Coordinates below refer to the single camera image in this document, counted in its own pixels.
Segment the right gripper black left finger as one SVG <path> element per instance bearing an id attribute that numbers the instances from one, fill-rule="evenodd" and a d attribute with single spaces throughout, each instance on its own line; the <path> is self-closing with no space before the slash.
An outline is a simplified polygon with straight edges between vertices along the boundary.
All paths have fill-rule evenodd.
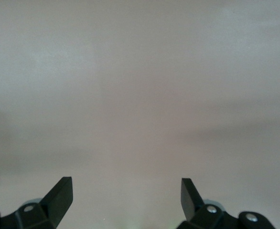
<path id="1" fill-rule="evenodd" d="M 4 217 L 0 215 L 0 229 L 57 229 L 72 202 L 72 178 L 63 177 L 42 199 L 28 201 Z"/>

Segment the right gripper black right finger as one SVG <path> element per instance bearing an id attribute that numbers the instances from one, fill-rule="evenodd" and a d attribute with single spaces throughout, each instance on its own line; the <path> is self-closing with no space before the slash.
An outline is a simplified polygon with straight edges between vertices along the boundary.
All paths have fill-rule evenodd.
<path id="1" fill-rule="evenodd" d="M 275 229 L 263 215 L 240 212 L 237 218 L 213 203 L 204 203 L 190 178 L 181 180 L 181 205 L 186 220 L 178 229 Z"/>

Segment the brown table cover sheet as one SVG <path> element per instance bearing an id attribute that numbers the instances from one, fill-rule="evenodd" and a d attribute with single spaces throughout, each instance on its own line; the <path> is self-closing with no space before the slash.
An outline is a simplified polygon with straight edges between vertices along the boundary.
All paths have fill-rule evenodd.
<path id="1" fill-rule="evenodd" d="M 280 229 L 280 0 L 0 0 L 0 212 L 64 176 L 59 229 L 174 229 L 183 177 Z"/>

